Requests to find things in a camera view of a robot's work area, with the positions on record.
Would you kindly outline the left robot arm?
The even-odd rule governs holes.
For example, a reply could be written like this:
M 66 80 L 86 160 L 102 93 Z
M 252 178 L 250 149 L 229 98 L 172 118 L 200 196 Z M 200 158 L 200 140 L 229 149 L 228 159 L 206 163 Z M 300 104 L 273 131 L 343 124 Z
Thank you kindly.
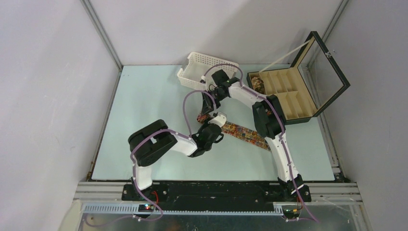
M 179 152 L 188 157 L 198 157 L 212 149 L 224 135 L 226 123 L 223 115 L 204 121 L 199 130 L 190 137 L 168 127 L 158 119 L 130 135 L 128 143 L 133 162 L 133 193 L 140 200 L 147 200 L 152 194 L 152 165 L 169 151 Z

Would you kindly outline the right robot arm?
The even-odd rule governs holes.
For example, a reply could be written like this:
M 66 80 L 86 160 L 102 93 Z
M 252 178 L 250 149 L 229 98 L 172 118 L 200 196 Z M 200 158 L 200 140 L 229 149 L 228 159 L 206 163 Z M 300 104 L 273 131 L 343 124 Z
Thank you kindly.
M 236 99 L 248 106 L 254 117 L 255 130 L 265 139 L 271 149 L 278 168 L 280 196 L 285 201 L 292 201 L 304 187 L 304 181 L 293 162 L 286 139 L 286 118 L 276 96 L 258 93 L 236 77 L 229 78 L 222 69 L 210 78 L 204 78 L 206 89 L 202 93 L 203 106 L 201 115 L 215 118 L 214 112 L 225 98 Z

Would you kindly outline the black compartment tie box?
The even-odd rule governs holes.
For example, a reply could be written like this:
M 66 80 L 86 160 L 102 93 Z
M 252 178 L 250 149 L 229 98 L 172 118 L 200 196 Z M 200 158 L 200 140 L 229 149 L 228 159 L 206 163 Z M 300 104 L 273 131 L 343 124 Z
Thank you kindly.
M 288 125 L 318 117 L 350 87 L 318 32 L 311 31 L 295 53 L 289 67 L 270 66 L 246 77 L 252 89 L 251 78 L 262 78 L 266 95 L 278 97 Z

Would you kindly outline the colourful patterned tie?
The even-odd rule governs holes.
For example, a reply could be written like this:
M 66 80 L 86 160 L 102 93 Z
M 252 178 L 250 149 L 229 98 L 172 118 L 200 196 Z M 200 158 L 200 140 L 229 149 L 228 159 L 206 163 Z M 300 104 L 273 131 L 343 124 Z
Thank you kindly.
M 199 114 L 197 116 L 197 121 L 204 126 L 206 122 L 209 122 L 213 118 L 214 116 L 211 116 L 211 114 Z M 261 137 L 255 130 L 242 127 L 229 121 L 226 121 L 225 124 L 221 127 L 221 134 L 228 134 L 241 141 L 247 142 L 267 151 L 271 150 L 266 140 Z

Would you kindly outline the white perforated plastic basket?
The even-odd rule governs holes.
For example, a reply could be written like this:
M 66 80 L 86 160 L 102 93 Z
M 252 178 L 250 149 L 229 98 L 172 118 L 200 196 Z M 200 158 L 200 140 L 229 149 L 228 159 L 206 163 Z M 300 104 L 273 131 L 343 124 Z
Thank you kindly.
M 232 64 L 239 66 L 232 61 L 193 51 L 188 55 L 185 64 L 179 69 L 177 73 L 178 80 L 182 86 L 190 89 L 205 90 L 205 81 L 202 80 L 202 76 L 205 75 L 206 77 L 211 77 L 215 71 L 222 69 L 226 72 L 229 78 L 232 78 L 238 71 L 236 67 L 229 65 L 212 68 L 217 64 Z

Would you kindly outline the rolled tie far compartment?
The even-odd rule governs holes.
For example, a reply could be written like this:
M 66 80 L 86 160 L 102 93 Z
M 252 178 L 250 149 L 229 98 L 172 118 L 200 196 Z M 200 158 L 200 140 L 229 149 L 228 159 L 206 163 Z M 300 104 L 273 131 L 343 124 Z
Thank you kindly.
M 260 94 L 266 94 L 265 85 L 260 76 L 253 76 L 251 78 L 251 83 L 252 83 L 253 89 L 256 92 Z

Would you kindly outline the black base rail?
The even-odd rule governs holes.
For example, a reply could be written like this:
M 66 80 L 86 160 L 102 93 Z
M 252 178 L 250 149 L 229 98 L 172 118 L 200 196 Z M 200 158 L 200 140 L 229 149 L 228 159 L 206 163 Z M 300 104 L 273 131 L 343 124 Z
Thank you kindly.
M 309 187 L 277 181 L 172 181 L 157 180 L 139 194 L 133 183 L 123 186 L 123 201 L 148 197 L 165 211 L 271 212 L 274 203 L 311 202 Z

